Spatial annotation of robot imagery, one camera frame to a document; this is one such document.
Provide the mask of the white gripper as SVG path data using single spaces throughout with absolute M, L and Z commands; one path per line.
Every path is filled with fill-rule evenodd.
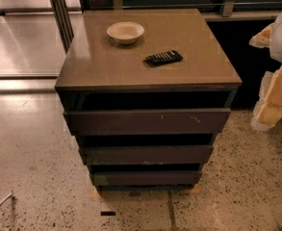
M 257 48 L 269 48 L 270 56 L 282 64 L 282 12 L 273 24 L 253 36 L 249 44 Z M 265 72 L 250 125 L 256 131 L 268 131 L 281 118 L 282 65 L 275 72 Z

